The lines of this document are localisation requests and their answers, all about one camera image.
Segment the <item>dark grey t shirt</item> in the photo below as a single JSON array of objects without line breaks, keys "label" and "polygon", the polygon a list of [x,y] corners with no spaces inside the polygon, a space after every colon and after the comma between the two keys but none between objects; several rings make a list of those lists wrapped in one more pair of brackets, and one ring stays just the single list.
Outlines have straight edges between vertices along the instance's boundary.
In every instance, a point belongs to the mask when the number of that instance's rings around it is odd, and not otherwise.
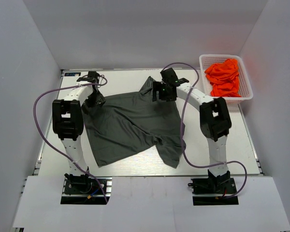
[{"label": "dark grey t shirt", "polygon": [[103,106],[82,105],[83,120],[99,167],[131,157],[153,146],[163,163],[176,168],[182,154],[181,118],[174,101],[153,101],[154,79],[137,92],[107,96]]}]

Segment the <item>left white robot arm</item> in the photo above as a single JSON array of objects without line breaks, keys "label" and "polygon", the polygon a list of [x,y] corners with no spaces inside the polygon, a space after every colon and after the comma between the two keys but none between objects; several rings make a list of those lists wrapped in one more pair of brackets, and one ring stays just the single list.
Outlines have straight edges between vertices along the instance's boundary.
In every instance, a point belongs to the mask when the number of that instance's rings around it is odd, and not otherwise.
[{"label": "left white robot arm", "polygon": [[89,71],[77,79],[76,87],[64,98],[52,103],[53,131],[64,145],[72,175],[83,175],[89,170],[81,146],[81,135],[85,127],[83,113],[105,103],[104,96],[98,90],[98,86],[102,85],[101,78],[103,75]]}]

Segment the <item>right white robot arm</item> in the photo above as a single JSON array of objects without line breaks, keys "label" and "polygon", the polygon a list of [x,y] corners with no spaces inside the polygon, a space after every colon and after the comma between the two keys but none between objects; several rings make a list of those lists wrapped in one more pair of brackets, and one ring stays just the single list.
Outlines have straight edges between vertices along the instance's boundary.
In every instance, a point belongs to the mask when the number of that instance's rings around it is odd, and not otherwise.
[{"label": "right white robot arm", "polygon": [[162,81],[153,83],[153,101],[175,101],[177,98],[185,100],[181,122],[180,139],[183,143],[183,119],[186,105],[190,104],[199,111],[200,128],[206,137],[209,149],[209,165],[198,166],[192,164],[182,148],[186,162],[194,168],[208,169],[208,185],[212,191],[217,190],[230,180],[230,171],[226,159],[226,141],[232,126],[229,110],[224,98],[214,98],[206,95],[189,84],[186,78],[179,79],[173,68],[163,69]]}]

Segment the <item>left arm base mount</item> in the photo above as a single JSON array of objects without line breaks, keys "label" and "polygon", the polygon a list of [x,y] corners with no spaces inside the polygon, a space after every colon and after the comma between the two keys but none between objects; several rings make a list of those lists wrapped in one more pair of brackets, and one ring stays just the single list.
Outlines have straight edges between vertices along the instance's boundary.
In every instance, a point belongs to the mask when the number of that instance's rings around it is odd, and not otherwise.
[{"label": "left arm base mount", "polygon": [[87,182],[72,182],[65,179],[60,204],[61,205],[106,205],[104,194],[95,179],[88,178]]}]

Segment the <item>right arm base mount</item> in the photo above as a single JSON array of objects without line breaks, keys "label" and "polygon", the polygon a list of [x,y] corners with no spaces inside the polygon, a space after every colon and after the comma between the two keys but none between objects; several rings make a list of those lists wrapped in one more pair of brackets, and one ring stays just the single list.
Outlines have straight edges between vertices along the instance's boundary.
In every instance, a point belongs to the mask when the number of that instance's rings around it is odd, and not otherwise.
[{"label": "right arm base mount", "polygon": [[188,183],[192,189],[192,201],[194,206],[218,206],[218,205],[238,205],[238,197],[229,196],[237,192],[235,181],[229,181],[213,189],[208,178],[193,178]]}]

